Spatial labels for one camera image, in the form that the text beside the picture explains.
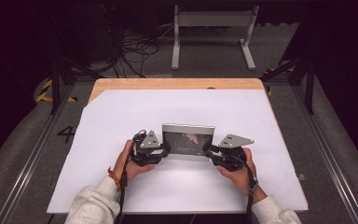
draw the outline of gray floor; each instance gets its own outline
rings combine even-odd
[[[260,77],[264,70],[277,66],[295,29],[295,25],[255,28],[250,44],[255,59],[255,71],[246,68],[238,43],[241,31],[228,29],[221,35],[204,30],[184,32],[180,69],[177,71],[171,70],[172,41],[167,39],[160,42],[158,53],[145,62],[143,73],[147,77]],[[130,77],[134,77],[130,69],[125,71]],[[112,70],[104,74],[108,77],[114,76]],[[65,143],[65,136],[59,136],[57,133],[69,125],[77,126],[82,108],[87,104],[92,90],[91,79],[80,79],[82,81],[78,81],[71,92],[71,96],[77,97],[78,101],[65,104],[9,223],[48,223],[49,220],[50,223],[63,223],[65,220],[65,215],[56,215],[50,219],[51,215],[46,214],[46,210],[73,140],[71,137],[70,141]],[[301,109],[302,104],[296,100],[294,88],[282,82],[284,79],[285,75],[281,75],[268,83],[272,88],[269,100],[296,171],[306,177],[301,181],[301,185],[310,210],[300,213],[299,216],[303,223],[352,223],[336,182],[320,153],[320,146],[310,127],[307,114]],[[313,103],[315,113],[312,117],[318,121],[328,146],[358,202],[358,153],[318,82]],[[51,103],[38,103],[0,150],[0,210],[48,121],[50,109]],[[156,218],[158,217],[153,217],[150,223],[168,222],[164,221],[163,217]],[[182,223],[190,223],[191,217],[179,219]],[[244,222],[239,219],[241,218],[234,217],[232,223]],[[127,223],[138,223],[137,219],[127,220]],[[202,220],[205,221],[196,217],[192,223],[204,223]],[[209,223],[226,222],[216,218]]]

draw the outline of metal stand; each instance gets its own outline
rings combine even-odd
[[[258,7],[253,11],[179,11],[179,6],[175,6],[174,12],[174,43],[172,53],[172,70],[179,69],[180,53],[180,26],[246,26],[246,37],[240,39],[241,48],[249,70],[255,70],[255,63],[249,50],[249,41],[255,27]]]

